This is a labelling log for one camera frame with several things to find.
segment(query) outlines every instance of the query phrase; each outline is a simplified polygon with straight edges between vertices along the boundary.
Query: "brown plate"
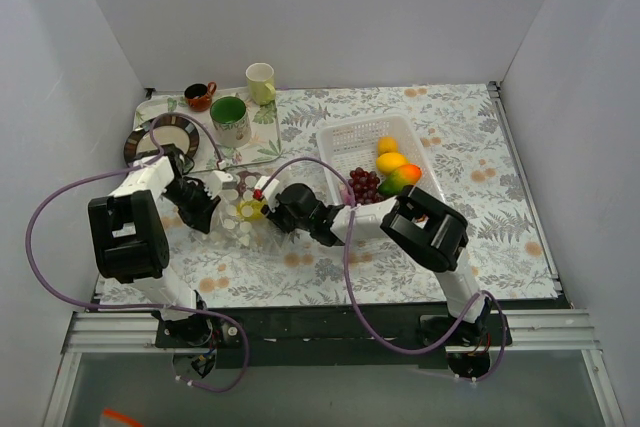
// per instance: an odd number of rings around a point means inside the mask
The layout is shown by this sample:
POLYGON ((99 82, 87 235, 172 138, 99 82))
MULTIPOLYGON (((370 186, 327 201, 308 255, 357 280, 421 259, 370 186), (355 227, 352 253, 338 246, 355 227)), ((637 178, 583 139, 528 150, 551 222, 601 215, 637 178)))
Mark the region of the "brown plate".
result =
MULTIPOLYGON (((153 119, 140 124, 124 143, 124 161, 131 166, 135 157, 142 153, 156 150, 151 142, 149 128, 153 119)), ((187 119, 176 115, 165 115, 156 124, 153 130, 154 137, 160 145, 174 144, 190 160, 198 151, 200 145, 200 134, 194 124, 187 119)))

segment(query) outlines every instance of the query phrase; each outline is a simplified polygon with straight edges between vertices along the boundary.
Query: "fruit basket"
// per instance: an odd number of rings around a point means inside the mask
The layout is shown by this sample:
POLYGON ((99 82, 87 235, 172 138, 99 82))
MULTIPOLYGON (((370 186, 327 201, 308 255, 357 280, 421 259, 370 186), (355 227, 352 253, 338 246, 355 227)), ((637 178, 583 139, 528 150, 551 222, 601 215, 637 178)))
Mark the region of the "fruit basket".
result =
MULTIPOLYGON (((356 167, 376 170, 378 140, 386 136, 393 137, 398 143, 398 151, 422 170, 416 185, 444 202, 446 199, 431 163, 405 115, 383 114, 332 123, 320 129, 316 138, 320 158, 348 179, 349 172, 356 167)), ((328 170, 325 170, 325 176, 333 202, 343 203, 340 181, 328 170)))

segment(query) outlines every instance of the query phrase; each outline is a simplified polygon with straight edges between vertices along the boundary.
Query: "metal frame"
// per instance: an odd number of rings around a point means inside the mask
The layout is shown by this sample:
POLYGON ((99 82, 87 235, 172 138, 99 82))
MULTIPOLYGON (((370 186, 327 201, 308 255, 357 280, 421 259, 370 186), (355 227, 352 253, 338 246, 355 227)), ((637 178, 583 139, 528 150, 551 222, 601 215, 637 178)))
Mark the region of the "metal frame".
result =
MULTIPOLYGON (((549 250, 542 223, 533 202, 527 177, 517 153, 505 109, 500 99, 499 84, 492 82, 487 85, 487 88, 491 102, 498 113, 509 151, 522 180, 527 204, 533 214, 533 222, 538 230, 549 270, 556 280, 558 292, 562 293, 558 270, 549 250)), ((513 338, 513 344, 507 347, 508 351, 581 351, 605 425, 616 427, 624 425, 620 408, 602 360, 600 344, 586 310, 506 309, 505 313, 513 338)), ((75 314, 67 335, 65 352, 43 425, 47 427, 63 425, 83 353, 195 354, 206 350, 159 349, 155 347, 158 325, 158 321, 145 312, 75 314)), ((498 347, 492 347, 491 351, 497 349, 498 347)), ((459 352, 468 349, 447 347, 446 350, 447 352, 459 352)))

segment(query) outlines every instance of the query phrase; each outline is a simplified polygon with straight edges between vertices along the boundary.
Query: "mug handle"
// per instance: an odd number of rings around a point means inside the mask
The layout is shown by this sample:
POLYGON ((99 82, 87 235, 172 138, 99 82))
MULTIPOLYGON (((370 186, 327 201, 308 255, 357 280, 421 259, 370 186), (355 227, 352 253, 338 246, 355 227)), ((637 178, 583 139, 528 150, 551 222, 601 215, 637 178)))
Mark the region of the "mug handle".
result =
POLYGON ((270 84, 269 82, 265 82, 264 86, 269 91, 269 97, 275 99, 276 98, 276 88, 273 86, 273 84, 270 84))

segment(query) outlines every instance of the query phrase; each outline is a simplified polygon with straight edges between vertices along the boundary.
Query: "cable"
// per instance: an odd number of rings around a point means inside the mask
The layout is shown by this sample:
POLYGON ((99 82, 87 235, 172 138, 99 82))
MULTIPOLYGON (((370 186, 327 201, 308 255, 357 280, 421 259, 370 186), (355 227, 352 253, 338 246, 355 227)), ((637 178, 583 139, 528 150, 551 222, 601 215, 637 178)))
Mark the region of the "cable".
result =
POLYGON ((287 168, 291 164, 294 164, 296 162, 302 162, 302 161, 315 162, 316 164, 320 164, 322 167, 331 171, 345 185, 345 187, 347 188, 347 192, 349 193, 348 200, 349 200, 349 205, 351 206, 351 213, 349 215, 349 224, 347 226, 347 235, 344 241, 344 251, 342 254, 342 262, 344 267, 344 279, 347 286, 347 294, 349 295, 349 300, 351 301, 353 310, 356 313, 356 317, 358 317, 358 320, 360 321, 362 326, 367 330, 367 332, 369 332, 369 334, 376 341, 378 341, 384 347, 386 347, 387 349, 393 352, 397 352, 399 354, 404 354, 404 355, 428 354, 438 349, 441 345, 443 345, 449 339, 449 337, 451 337, 451 335, 455 332, 458 326, 462 323, 464 316, 467 314, 467 312, 473 306, 473 304, 479 298, 481 298, 482 295, 486 295, 493 302, 496 309, 498 310, 498 314, 500 315, 500 320, 502 323, 502 342, 500 344, 500 352, 498 354, 498 358, 496 359, 491 369, 489 369, 489 371, 486 374, 478 377, 477 379, 472 379, 472 380, 484 380, 490 375, 492 375, 496 371, 496 369, 500 366, 500 363, 502 362, 502 358, 504 356, 504 350, 507 344, 507 320, 497 299, 493 296, 493 294, 491 294, 486 290, 482 290, 481 292, 475 293, 469 299, 469 301, 467 302, 467 305, 465 305, 464 309, 462 309, 462 312, 460 312, 460 315, 458 316, 458 318, 451 325, 449 330, 447 330, 447 332, 445 332, 445 334, 442 337, 440 337, 440 339, 420 349, 404 349, 402 347, 398 347, 397 345, 393 345, 392 343, 385 340, 380 334, 378 334, 378 332, 375 331, 375 329, 369 324, 369 322, 367 322, 367 319, 362 314, 362 311, 360 310, 360 306, 358 305, 358 301, 355 298, 355 294, 353 292, 353 285, 351 284, 351 277, 349 275, 349 247, 351 244, 351 236, 353 234, 353 223, 355 221, 356 205, 355 205, 355 195, 354 195, 353 189, 351 188, 347 180, 336 169, 334 169, 332 166, 330 166, 326 162, 323 162, 320 159, 316 159, 314 157, 298 157, 296 159, 289 160, 284 164, 282 164, 280 167, 278 167, 278 169, 276 169, 276 171, 271 175, 271 177, 267 179, 267 182, 265 182, 265 185, 262 187, 262 191, 266 190, 267 186, 271 183, 271 181, 285 168, 287 168))
POLYGON ((33 212, 33 215, 29 219, 29 223, 27 225, 27 231, 25 233, 24 243, 25 243, 25 251, 27 253, 27 260, 29 262, 29 266, 31 267, 31 271, 33 272, 33 275, 35 275, 36 279, 38 279, 38 282, 40 282, 40 284, 45 288, 45 290, 47 292, 49 292, 55 298, 57 298, 59 300, 62 300, 63 302, 66 302, 67 304, 74 305, 76 307, 82 307, 82 308, 87 309, 87 310, 133 310, 133 309, 161 310, 161 309, 171 309, 171 310, 177 310, 179 312, 186 312, 186 313, 189 313, 189 314, 200 314, 200 315, 206 315, 206 316, 209 316, 209 317, 217 317, 217 318, 222 319, 222 320, 224 320, 226 322, 229 322, 230 324, 232 324, 233 326, 235 326, 238 329, 238 332, 240 332, 240 336, 242 337, 242 343, 243 343, 243 346, 244 346, 244 361, 242 363, 242 368, 240 370, 240 373, 238 374, 236 379, 233 382, 231 382, 229 385, 227 385, 226 387, 211 387, 211 386, 209 386, 207 384, 203 384, 203 383, 196 382, 196 381, 191 381, 191 384, 196 385, 197 387, 201 387, 201 388, 203 388, 205 390, 208 390, 210 392, 215 392, 215 393, 227 392, 227 391, 233 389, 238 384, 238 382, 240 382, 240 380, 242 380, 242 377, 244 377, 244 374, 246 373, 247 368, 249 366, 249 354, 250 354, 250 351, 249 351, 249 339, 247 337, 246 332, 242 328, 242 326, 235 319, 232 319, 231 317, 229 317, 227 315, 224 315, 224 314, 220 314, 218 312, 211 312, 211 311, 208 311, 208 310, 200 310, 200 309, 191 309, 191 308, 188 308, 188 307, 180 307, 180 306, 177 306, 177 305, 163 305, 163 304, 123 304, 123 305, 93 304, 93 303, 90 303, 90 302, 83 302, 81 300, 73 299, 73 298, 63 294, 62 292, 59 292, 51 284, 49 284, 49 282, 47 282, 47 279, 45 279, 44 275, 42 275, 42 272, 40 272, 40 269, 38 268, 38 265, 36 263, 35 257, 33 255, 33 245, 32 245, 33 228, 35 227, 36 221, 38 220, 38 217, 40 216, 42 211, 56 197, 64 194, 65 192, 67 192, 67 191, 69 191, 71 189, 74 189, 74 188, 79 187, 79 186, 84 185, 84 184, 95 182, 97 180, 107 179, 109 177, 125 175, 125 174, 128 174, 130 172, 134 172, 136 170, 140 170, 143 167, 146 167, 147 165, 150 165, 150 164, 156 162, 157 160, 159 160, 163 156, 164 149, 162 148, 162 146, 155 139, 155 137, 153 135, 153 129, 155 128, 158 119, 160 117, 164 116, 164 115, 177 115, 178 117, 184 117, 185 119, 194 122, 196 125, 198 125, 200 128, 202 128, 205 131, 205 133, 207 134, 207 137, 209 137, 209 140, 213 144, 214 148, 216 149, 216 153, 218 153, 219 159, 222 160, 222 157, 220 156, 220 153, 219 153, 219 151, 217 149, 215 140, 213 139, 213 137, 211 136, 209 131, 204 127, 204 125, 202 125, 202 123, 200 123, 199 121, 197 121, 196 119, 194 119, 191 116, 188 116, 188 115, 185 115, 185 114, 176 114, 175 112, 173 112, 171 114, 167 113, 167 114, 161 114, 161 115, 157 116, 153 120, 153 122, 151 123, 151 127, 149 128, 149 133, 150 133, 151 141, 156 146, 156 148, 158 149, 159 153, 158 153, 158 155, 153 157, 148 163, 146 163, 146 164, 138 164, 138 165, 134 165, 132 167, 128 167, 126 169, 115 170, 113 172, 107 172, 107 173, 104 173, 104 174, 93 175, 91 177, 87 177, 87 178, 84 178, 84 179, 81 179, 81 180, 76 180, 75 182, 72 182, 72 183, 70 183, 68 185, 65 185, 64 187, 61 187, 58 190, 56 190, 55 192, 53 192, 52 194, 50 194, 46 199, 44 199, 36 207, 36 210, 33 212))

